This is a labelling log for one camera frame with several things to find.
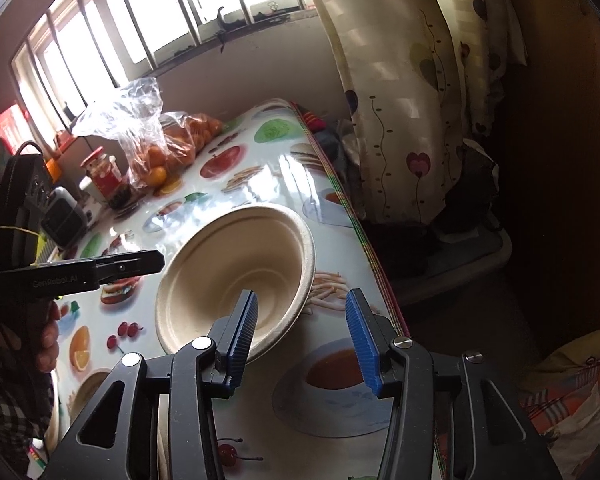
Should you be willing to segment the checkered sleeve forearm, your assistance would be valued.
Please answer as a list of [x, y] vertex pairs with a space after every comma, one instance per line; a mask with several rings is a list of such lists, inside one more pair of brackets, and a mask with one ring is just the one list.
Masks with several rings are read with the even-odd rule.
[[29, 448], [45, 436], [53, 411], [54, 389], [38, 399], [24, 360], [20, 337], [0, 323], [0, 456], [20, 478], [29, 469]]

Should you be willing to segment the person's left hand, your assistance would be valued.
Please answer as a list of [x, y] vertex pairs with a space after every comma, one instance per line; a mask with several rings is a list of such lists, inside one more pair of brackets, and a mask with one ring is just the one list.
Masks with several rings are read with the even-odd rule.
[[59, 308], [55, 301], [50, 303], [48, 321], [41, 332], [41, 350], [35, 358], [36, 367], [41, 373], [50, 373], [57, 364], [59, 356], [59, 330], [57, 322], [60, 319]]

